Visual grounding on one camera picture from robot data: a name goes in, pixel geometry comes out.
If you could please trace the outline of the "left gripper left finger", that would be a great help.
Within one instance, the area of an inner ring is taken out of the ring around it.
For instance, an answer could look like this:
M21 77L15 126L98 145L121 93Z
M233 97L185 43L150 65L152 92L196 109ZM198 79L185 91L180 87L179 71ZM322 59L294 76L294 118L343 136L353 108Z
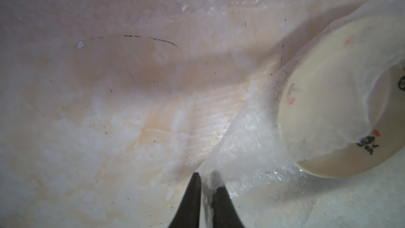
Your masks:
M195 172L169 228L199 228L200 206L201 177Z

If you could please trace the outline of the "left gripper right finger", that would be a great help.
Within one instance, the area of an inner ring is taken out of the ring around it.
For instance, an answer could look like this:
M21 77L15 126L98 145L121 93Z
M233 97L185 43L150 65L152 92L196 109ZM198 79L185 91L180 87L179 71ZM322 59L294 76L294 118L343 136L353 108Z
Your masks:
M213 228L245 228L225 186L219 187L213 194L211 207Z

